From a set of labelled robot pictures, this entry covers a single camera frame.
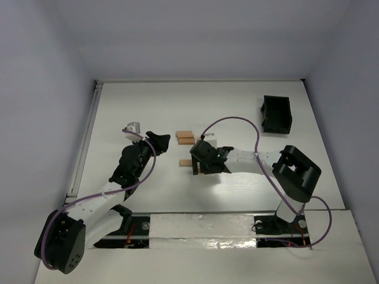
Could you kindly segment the black plastic bin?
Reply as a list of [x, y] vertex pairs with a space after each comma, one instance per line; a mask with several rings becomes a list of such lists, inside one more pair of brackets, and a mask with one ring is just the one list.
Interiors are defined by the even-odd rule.
[[261, 114], [263, 132], [274, 134], [290, 133], [293, 118], [289, 97], [264, 95]]

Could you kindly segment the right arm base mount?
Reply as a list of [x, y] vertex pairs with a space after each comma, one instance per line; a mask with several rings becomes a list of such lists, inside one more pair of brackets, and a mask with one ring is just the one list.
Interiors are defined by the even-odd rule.
[[276, 215], [256, 215], [251, 230], [257, 248], [302, 247], [311, 243], [304, 215], [287, 223]]

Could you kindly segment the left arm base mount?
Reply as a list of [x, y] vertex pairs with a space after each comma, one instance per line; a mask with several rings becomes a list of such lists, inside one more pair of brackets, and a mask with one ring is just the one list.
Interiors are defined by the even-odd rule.
[[97, 249], [148, 249], [150, 215], [134, 215], [126, 231], [109, 233], [94, 244]]

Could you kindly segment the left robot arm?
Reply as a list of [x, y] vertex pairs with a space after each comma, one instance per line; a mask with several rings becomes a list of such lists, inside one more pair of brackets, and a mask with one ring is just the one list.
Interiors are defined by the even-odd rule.
[[78, 198], [47, 217], [34, 255], [49, 270], [70, 273], [84, 252], [103, 237], [131, 229], [131, 211], [122, 203], [148, 178], [142, 175], [146, 165], [166, 153], [171, 136], [151, 131], [141, 136], [128, 129], [124, 133], [137, 140], [123, 149], [108, 182], [97, 193]]

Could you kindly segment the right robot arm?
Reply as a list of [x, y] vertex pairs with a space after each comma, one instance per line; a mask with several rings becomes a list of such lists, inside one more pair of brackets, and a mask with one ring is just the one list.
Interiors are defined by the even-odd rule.
[[200, 140], [189, 151], [193, 174], [254, 173], [264, 175], [281, 198], [277, 218], [292, 223], [313, 195], [322, 171], [295, 146], [281, 151], [257, 152], [213, 147]]

